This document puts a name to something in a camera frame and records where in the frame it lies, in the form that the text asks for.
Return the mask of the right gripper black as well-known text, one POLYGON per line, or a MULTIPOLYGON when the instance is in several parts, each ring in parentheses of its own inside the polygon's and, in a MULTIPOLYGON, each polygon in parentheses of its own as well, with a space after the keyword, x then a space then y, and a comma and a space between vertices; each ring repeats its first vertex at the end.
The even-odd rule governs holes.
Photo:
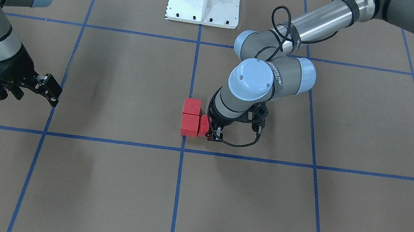
POLYGON ((51 107, 57 107, 62 88, 52 74, 37 74, 34 70, 34 62, 24 45, 21 45, 18 52, 7 62, 8 68, 2 73, 4 82, 31 88, 32 92, 46 98, 51 107))

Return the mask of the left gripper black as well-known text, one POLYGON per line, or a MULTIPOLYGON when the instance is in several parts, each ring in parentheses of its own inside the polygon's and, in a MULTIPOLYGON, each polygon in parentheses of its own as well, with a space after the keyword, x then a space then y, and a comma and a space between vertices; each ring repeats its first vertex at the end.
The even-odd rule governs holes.
POLYGON ((208 132, 206 133, 206 138, 208 141, 223 141, 223 128, 231 124, 231 118, 227 118, 219 114, 217 111, 208 111, 208 132))

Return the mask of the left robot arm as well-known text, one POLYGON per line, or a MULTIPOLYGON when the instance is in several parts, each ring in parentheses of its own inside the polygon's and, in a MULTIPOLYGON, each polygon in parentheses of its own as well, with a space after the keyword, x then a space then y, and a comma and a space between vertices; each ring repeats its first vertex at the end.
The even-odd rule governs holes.
POLYGON ((414 0, 331 0, 313 11, 276 23, 265 32, 246 30, 234 42, 240 59, 225 85, 219 88, 199 119, 209 141, 228 144, 223 129, 233 122, 251 124, 257 143, 266 126, 266 103, 295 96, 313 88, 313 63, 290 54, 304 45, 321 43, 343 28, 381 19, 414 34, 414 0))

